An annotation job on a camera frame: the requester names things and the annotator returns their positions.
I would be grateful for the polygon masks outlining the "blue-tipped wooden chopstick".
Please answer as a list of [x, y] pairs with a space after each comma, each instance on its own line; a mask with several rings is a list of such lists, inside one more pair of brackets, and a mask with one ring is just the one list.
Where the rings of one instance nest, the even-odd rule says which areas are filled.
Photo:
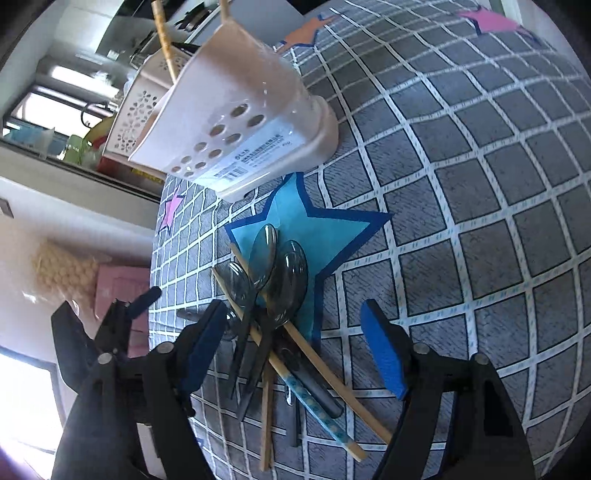
[[[235, 299], [231, 297], [228, 283], [225, 282], [225, 279], [215, 267], [213, 269], [213, 275], [217, 284], [219, 287], [221, 287], [222, 292], [226, 298], [228, 298], [232, 309], [235, 311], [236, 315], [238, 315], [238, 318], [243, 320], [243, 316], [245, 316], [245, 314], [243, 313], [242, 307], [239, 306], [235, 302]], [[259, 332], [259, 329], [257, 329], [256, 326], [251, 327], [249, 335], [254, 343], [259, 346], [260, 350], [263, 336]], [[287, 366], [283, 363], [283, 361], [280, 360], [280, 357], [277, 356], [273, 350], [270, 351], [269, 356], [267, 356], [266, 363], [270, 363], [271, 368], [273, 368], [273, 370], [276, 371], [276, 374], [283, 379], [283, 382], [287, 385], [287, 388], [294, 393], [294, 396], [296, 396], [297, 399], [301, 401], [301, 403], [303, 403], [304, 408], [311, 413], [311, 416], [317, 419], [318, 423], [322, 425], [322, 428], [324, 428], [325, 431], [327, 431], [332, 436], [332, 439], [338, 442], [339, 446], [344, 448], [349, 453], [349, 455], [355, 458], [358, 462], [361, 462], [367, 458], [367, 453], [365, 450], [363, 450], [363, 448], [360, 447], [360, 445], [353, 439], [349, 438], [349, 435], [346, 434], [345, 431], [335, 423], [335, 420], [329, 417], [328, 413], [325, 412], [325, 409], [322, 409], [321, 404], [318, 403], [318, 401], [315, 400], [313, 396], [311, 396], [308, 390], [304, 388], [304, 385], [301, 384], [301, 382], [290, 373], [290, 370], [287, 369]]]

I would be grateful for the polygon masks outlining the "plain wooden chopstick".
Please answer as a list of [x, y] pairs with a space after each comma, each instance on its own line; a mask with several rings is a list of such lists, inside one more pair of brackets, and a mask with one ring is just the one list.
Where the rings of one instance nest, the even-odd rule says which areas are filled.
[[163, 6], [160, 0], [152, 0], [150, 2], [154, 23], [157, 30], [158, 39], [160, 41], [162, 54], [166, 61], [168, 72], [172, 83], [175, 83], [178, 76], [178, 69], [174, 60], [174, 56], [171, 50], [171, 41], [166, 30], [166, 18], [163, 10]]

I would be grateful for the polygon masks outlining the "pink box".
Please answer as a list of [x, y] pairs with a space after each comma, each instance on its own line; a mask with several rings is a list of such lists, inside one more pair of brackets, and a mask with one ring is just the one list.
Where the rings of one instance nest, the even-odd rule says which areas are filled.
[[[114, 300], [131, 303], [150, 287], [148, 268], [102, 264], [98, 268], [95, 307], [96, 317], [101, 320]], [[128, 345], [130, 358], [143, 356], [149, 347], [148, 313], [133, 320]]]

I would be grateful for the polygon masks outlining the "white utensil caddy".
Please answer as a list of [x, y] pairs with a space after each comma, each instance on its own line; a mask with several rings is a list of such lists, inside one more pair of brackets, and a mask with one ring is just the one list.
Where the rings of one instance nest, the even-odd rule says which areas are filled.
[[232, 19], [190, 57], [156, 112], [130, 161], [228, 202], [321, 165], [339, 144], [328, 102]]

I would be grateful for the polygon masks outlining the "beige perforated storage cart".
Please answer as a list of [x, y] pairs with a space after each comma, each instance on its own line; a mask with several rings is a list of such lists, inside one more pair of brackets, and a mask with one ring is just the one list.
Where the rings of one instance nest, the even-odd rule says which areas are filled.
[[158, 102], [172, 87], [168, 63], [161, 50], [137, 70], [109, 132], [104, 155], [125, 162], [138, 144]]

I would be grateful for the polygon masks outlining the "checked grey tablecloth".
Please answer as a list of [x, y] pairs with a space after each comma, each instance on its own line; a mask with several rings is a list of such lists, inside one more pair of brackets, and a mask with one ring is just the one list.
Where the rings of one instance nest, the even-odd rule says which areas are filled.
[[542, 477], [590, 412], [590, 79], [491, 19], [335, 1], [286, 58], [339, 121], [335, 156], [304, 174], [311, 204], [391, 216], [322, 283], [322, 359], [394, 429], [363, 301], [442, 355], [487, 355]]

